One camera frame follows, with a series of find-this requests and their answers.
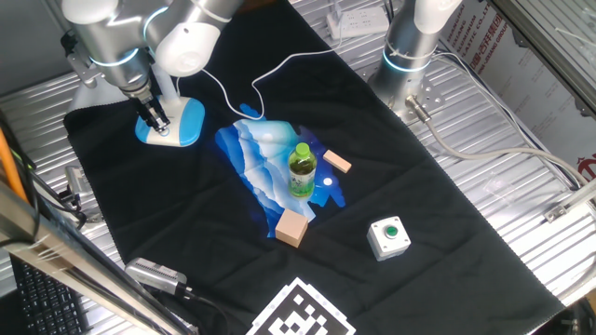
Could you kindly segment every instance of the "black tablecloth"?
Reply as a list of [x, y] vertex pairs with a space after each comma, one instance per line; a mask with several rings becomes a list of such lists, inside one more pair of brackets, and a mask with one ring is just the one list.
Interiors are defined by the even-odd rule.
[[[252, 79], [291, 53], [325, 48], [281, 1], [236, 15], [208, 70], [235, 106], [259, 109]], [[298, 249], [266, 238], [262, 208], [214, 143], [237, 120], [219, 87], [198, 74], [181, 88], [207, 110], [201, 138], [187, 148], [140, 143], [129, 102], [75, 111], [64, 122], [123, 260], [144, 257], [186, 274], [189, 286], [224, 306], [234, 334], [296, 276], [364, 335], [521, 334], [562, 309], [335, 54], [291, 60], [259, 84], [267, 119], [310, 129], [353, 165], [335, 173], [345, 208], [332, 200], [315, 207]], [[412, 244], [378, 262], [367, 230], [395, 215]], [[210, 325], [207, 309], [186, 306]]]

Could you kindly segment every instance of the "wooden cube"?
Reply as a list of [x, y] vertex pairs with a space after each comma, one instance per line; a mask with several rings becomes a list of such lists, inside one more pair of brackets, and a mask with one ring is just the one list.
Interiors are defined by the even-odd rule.
[[331, 150], [328, 150], [327, 153], [323, 155], [323, 159], [328, 161], [334, 167], [339, 168], [344, 173], [347, 173], [347, 171], [352, 168], [352, 165], [349, 162]]
[[286, 209], [276, 227], [276, 239], [298, 248], [308, 227], [308, 218]]

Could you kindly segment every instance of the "bottle label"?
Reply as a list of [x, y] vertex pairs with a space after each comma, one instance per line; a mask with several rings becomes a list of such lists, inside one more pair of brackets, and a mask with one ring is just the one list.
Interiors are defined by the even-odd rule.
[[315, 171], [306, 175], [299, 175], [290, 170], [290, 188], [294, 195], [309, 195], [315, 187]]

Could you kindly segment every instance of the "keyboard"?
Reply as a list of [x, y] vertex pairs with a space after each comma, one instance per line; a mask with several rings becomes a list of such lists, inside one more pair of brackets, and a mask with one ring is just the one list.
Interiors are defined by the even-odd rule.
[[27, 329], [32, 335], [78, 335], [88, 330], [79, 294], [33, 266], [10, 257]]

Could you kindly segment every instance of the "orange tube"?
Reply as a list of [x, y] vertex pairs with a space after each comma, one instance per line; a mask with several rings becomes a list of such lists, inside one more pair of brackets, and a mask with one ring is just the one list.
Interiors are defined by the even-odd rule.
[[16, 193], [21, 199], [29, 204], [25, 189], [22, 187], [22, 183], [20, 182], [19, 171], [17, 170], [17, 165], [15, 164], [15, 158], [12, 156], [12, 152], [10, 152], [7, 138], [4, 136], [2, 129], [0, 129], [0, 159], [2, 159], [4, 171], [7, 173], [8, 185], [10, 185], [10, 188], [14, 193]]

